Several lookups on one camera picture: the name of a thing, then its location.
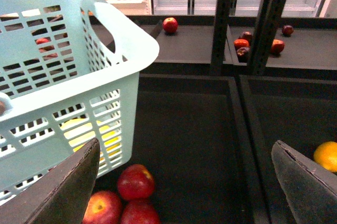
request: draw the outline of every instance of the apple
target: apple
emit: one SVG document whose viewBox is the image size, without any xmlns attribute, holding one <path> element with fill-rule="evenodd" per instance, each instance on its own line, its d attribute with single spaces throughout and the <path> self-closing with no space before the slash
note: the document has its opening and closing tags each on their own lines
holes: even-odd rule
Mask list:
<svg viewBox="0 0 337 224">
<path fill-rule="evenodd" d="M 234 41 L 234 47 L 235 47 L 235 50 L 238 50 L 242 47 L 249 47 L 249 42 L 242 38 L 238 38 L 237 40 Z"/>
<path fill-rule="evenodd" d="M 154 179 L 145 166 L 134 164 L 122 172 L 117 181 L 117 189 L 126 201 L 146 199 L 154 191 Z"/>
<path fill-rule="evenodd" d="M 281 40 L 274 40 L 273 41 L 273 45 L 272 45 L 272 47 L 270 49 L 270 53 L 272 53 L 272 54 L 279 54 L 279 53 L 281 53 L 283 51 L 284 47 L 285 47 L 285 44 L 284 44 L 283 41 L 281 41 Z"/>
<path fill-rule="evenodd" d="M 37 45 L 40 45 L 40 44 L 43 44 L 43 43 L 47 43 L 47 42 L 50 42 L 50 40 L 48 40 L 47 38 L 38 38 L 35 43 Z"/>
<path fill-rule="evenodd" d="M 122 202 L 112 191 L 99 191 L 90 197 L 82 224 L 118 224 Z"/>
<path fill-rule="evenodd" d="M 252 43 L 252 38 L 253 35 L 251 34 L 251 32 L 243 32 L 241 33 L 239 39 L 243 39 L 249 42 L 249 45 Z"/>
<path fill-rule="evenodd" d="M 291 25 L 285 25 L 282 28 L 282 34 L 285 37 L 290 37 L 293 32 L 294 32 L 294 28 Z"/>
<path fill-rule="evenodd" d="M 248 61 L 248 54 L 249 54 L 250 48 L 249 47 L 240 47 L 238 50 L 236 50 L 237 59 L 239 62 L 247 62 Z"/>
<path fill-rule="evenodd" d="M 173 34 L 178 29 L 178 22 L 173 17 L 168 17 L 163 21 L 163 29 L 170 34 Z"/>
<path fill-rule="evenodd" d="M 159 215 L 147 199 L 130 201 L 122 214 L 121 224 L 160 224 Z"/>
</svg>

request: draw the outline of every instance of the orange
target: orange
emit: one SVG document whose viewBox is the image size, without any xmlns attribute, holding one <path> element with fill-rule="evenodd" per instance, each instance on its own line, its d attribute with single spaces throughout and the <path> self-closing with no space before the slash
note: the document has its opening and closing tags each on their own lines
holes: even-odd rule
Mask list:
<svg viewBox="0 0 337 224">
<path fill-rule="evenodd" d="M 314 161 L 331 172 L 337 172 L 337 142 L 327 141 L 314 152 Z"/>
</svg>

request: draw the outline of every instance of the bruised apple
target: bruised apple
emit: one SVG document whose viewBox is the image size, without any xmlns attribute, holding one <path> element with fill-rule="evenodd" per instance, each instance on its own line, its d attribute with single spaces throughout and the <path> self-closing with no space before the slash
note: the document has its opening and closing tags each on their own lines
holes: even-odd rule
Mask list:
<svg viewBox="0 0 337 224">
<path fill-rule="evenodd" d="M 82 224 L 118 224 L 122 207 L 116 193 L 99 191 L 90 197 Z"/>
<path fill-rule="evenodd" d="M 159 215 L 147 199 L 130 201 L 122 214 L 121 224 L 160 224 Z"/>
<path fill-rule="evenodd" d="M 271 54 L 276 54 L 278 55 L 279 53 L 281 53 L 284 50 L 285 44 L 283 41 L 281 40 L 274 40 L 272 47 L 270 49 L 270 53 Z"/>
<path fill-rule="evenodd" d="M 122 172 L 117 181 L 117 189 L 126 201 L 146 199 L 154 191 L 154 179 L 145 166 L 134 164 Z"/>
</svg>

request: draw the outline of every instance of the fruit bin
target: fruit bin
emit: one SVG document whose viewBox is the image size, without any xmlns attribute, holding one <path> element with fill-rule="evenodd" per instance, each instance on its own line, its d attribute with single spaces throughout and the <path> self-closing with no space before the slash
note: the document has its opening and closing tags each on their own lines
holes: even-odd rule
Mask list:
<svg viewBox="0 0 337 224">
<path fill-rule="evenodd" d="M 240 76 L 240 81 L 272 223 L 295 224 L 271 150 L 281 140 L 313 160 L 320 144 L 336 141 L 337 82 L 266 76 Z"/>
<path fill-rule="evenodd" d="M 275 39 L 282 40 L 285 48 L 280 55 L 270 54 L 266 64 L 265 75 L 280 77 L 316 78 L 322 80 L 335 80 L 334 71 L 337 70 L 335 42 L 337 31 L 334 26 L 330 28 L 318 28 L 310 19 L 303 19 L 307 28 L 299 28 L 294 25 L 295 31 L 290 37 L 282 35 L 282 28 L 277 30 Z M 229 47 L 235 68 L 242 74 L 247 63 L 239 62 L 233 42 L 239 38 L 242 32 L 249 31 L 254 34 L 254 28 L 250 26 L 231 26 L 227 36 Z"/>
<path fill-rule="evenodd" d="M 98 176 L 127 162 L 139 71 L 156 59 L 158 43 L 104 0 L 0 2 L 0 202 L 93 137 L 102 150 Z M 111 32 L 114 51 L 89 15 Z M 49 42 L 37 45 L 39 38 Z"/>
<path fill-rule="evenodd" d="M 141 74 L 129 165 L 154 176 L 162 223 L 269 223 L 234 78 Z"/>
</svg>

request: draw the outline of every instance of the black tray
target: black tray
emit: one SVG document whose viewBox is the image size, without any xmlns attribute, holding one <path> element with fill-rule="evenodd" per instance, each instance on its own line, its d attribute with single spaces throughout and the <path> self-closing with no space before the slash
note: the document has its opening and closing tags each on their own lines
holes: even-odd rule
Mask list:
<svg viewBox="0 0 337 224">
<path fill-rule="evenodd" d="M 271 149 L 282 140 L 308 158 L 337 136 L 337 82 L 240 76 L 244 111 L 272 223 L 295 220 L 274 171 Z"/>
<path fill-rule="evenodd" d="M 269 223 L 231 77 L 141 74 L 132 157 L 94 191 L 134 163 L 156 180 L 163 223 Z"/>
<path fill-rule="evenodd" d="M 233 42 L 244 31 L 253 34 L 254 28 L 231 26 L 227 35 L 233 65 L 239 74 L 245 74 L 247 63 L 239 62 Z M 283 40 L 285 48 L 280 56 L 270 54 L 264 75 L 336 80 L 336 37 L 336 29 L 296 28 L 291 37 L 284 37 L 282 29 L 278 29 L 275 39 Z"/>
</svg>

